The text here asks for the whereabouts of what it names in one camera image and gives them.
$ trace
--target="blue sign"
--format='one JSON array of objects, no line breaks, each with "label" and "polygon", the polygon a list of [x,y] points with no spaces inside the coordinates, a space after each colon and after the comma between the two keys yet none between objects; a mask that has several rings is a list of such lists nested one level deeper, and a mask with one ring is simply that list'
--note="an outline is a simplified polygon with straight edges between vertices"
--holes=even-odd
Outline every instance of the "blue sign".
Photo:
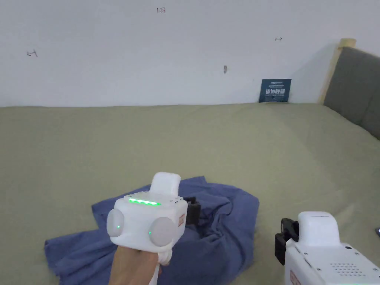
[{"label": "blue sign", "polygon": [[259,103],[287,102],[289,99],[291,79],[263,79]]}]

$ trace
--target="wooden bed frame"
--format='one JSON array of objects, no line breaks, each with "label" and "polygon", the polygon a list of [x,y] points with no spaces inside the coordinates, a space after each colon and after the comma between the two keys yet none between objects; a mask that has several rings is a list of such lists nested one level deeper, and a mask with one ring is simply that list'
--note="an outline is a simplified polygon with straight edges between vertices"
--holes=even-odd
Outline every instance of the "wooden bed frame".
[{"label": "wooden bed frame", "polygon": [[327,90],[329,88],[331,78],[333,77],[336,64],[338,63],[339,56],[342,53],[342,49],[345,47],[355,48],[355,46],[356,46],[356,40],[355,39],[352,39],[352,38],[340,39],[340,42],[339,42],[338,46],[336,47],[334,54],[333,54],[331,61],[330,61],[330,65],[329,65],[329,68],[327,71],[325,83],[323,85],[321,95],[319,97],[319,103],[320,104],[323,104],[325,101],[326,93],[327,93]]}]

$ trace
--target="white round knob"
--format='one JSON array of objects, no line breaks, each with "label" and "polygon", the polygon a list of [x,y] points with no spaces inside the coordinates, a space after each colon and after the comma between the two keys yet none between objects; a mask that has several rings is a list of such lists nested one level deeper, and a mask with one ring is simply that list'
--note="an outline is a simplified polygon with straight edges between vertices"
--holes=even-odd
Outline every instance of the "white round knob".
[{"label": "white round knob", "polygon": [[157,218],[149,228],[149,238],[156,246],[166,246],[174,238],[176,226],[169,218]]},{"label": "white round knob", "polygon": [[116,237],[123,232],[124,215],[118,209],[112,209],[107,216],[107,233],[110,237]]}]

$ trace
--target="black clamp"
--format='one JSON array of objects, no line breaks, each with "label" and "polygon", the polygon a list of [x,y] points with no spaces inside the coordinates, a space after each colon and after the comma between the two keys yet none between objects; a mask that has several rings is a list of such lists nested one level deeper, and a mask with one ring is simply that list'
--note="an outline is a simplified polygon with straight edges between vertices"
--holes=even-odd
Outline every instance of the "black clamp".
[{"label": "black clamp", "polygon": [[293,221],[288,218],[281,219],[281,233],[275,235],[274,255],[282,265],[285,265],[286,242],[289,239],[293,239],[295,242],[298,242],[298,237],[298,221]]},{"label": "black clamp", "polygon": [[184,200],[187,202],[186,225],[197,225],[201,215],[201,204],[195,197],[187,197]]}]

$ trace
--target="white wall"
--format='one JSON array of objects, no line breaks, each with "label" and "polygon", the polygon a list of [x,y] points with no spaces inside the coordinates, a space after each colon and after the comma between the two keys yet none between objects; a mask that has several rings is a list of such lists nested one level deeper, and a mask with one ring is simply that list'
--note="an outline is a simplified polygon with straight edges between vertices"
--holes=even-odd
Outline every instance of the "white wall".
[{"label": "white wall", "polygon": [[380,54],[379,0],[0,3],[0,106],[255,102],[265,78],[316,102],[340,38]]}]

